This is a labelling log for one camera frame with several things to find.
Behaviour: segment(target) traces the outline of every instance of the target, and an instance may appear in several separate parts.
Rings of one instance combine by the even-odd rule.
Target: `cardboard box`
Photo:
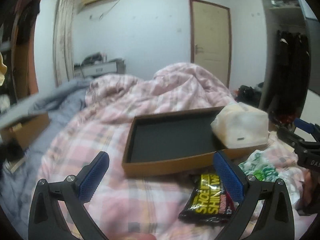
[[[210,126],[222,108],[136,116],[122,160],[126,175],[145,177],[208,167],[218,150],[236,159],[266,147],[226,149]]]
[[[47,113],[22,117],[0,130],[4,142],[15,138],[21,148],[25,150],[47,128],[50,119]]]

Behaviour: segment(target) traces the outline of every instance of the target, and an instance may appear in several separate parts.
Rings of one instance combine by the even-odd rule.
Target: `door frame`
[[[207,1],[202,0],[189,0],[190,3],[190,26],[191,26],[191,57],[190,62],[195,62],[195,36],[194,36],[194,20],[193,20],[193,2],[201,2],[210,4],[213,6],[217,6],[223,9],[226,9],[228,11],[228,20],[229,20],[229,66],[228,66],[228,79],[227,79],[227,88],[229,88],[229,82],[230,82],[230,71],[231,71],[231,55],[232,55],[232,31],[231,31],[231,14],[230,14],[230,8],[222,6],[220,4],[211,3]]]

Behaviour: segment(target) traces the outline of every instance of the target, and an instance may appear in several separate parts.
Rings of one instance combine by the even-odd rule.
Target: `beige door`
[[[190,9],[191,62],[210,71],[228,87],[231,60],[229,8],[190,0]]]

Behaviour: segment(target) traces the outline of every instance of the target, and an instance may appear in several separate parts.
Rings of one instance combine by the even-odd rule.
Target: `metal screw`
[[[284,184],[283,179],[277,179],[277,182],[278,182],[278,184],[280,184],[280,185],[283,185],[283,184]]]
[[[256,180],[256,177],[254,175],[248,175],[248,180],[250,181],[255,181]]]
[[[41,180],[38,181],[38,184],[39,184],[39,185],[43,185],[45,182],[46,182],[45,179],[41,179]]]
[[[69,181],[69,182],[72,182],[74,180],[75,180],[75,176],[73,176],[73,175],[70,175],[67,177],[67,181]]]

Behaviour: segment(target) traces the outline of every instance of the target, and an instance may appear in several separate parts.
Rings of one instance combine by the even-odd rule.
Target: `gray blanket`
[[[63,84],[49,96],[38,99],[28,110],[29,114],[48,112],[49,126],[26,150],[26,162],[11,174],[3,168],[0,181],[0,205],[17,232],[28,239],[28,220],[32,189],[41,158],[55,136],[72,117],[85,108],[85,93],[91,79],[72,80]]]

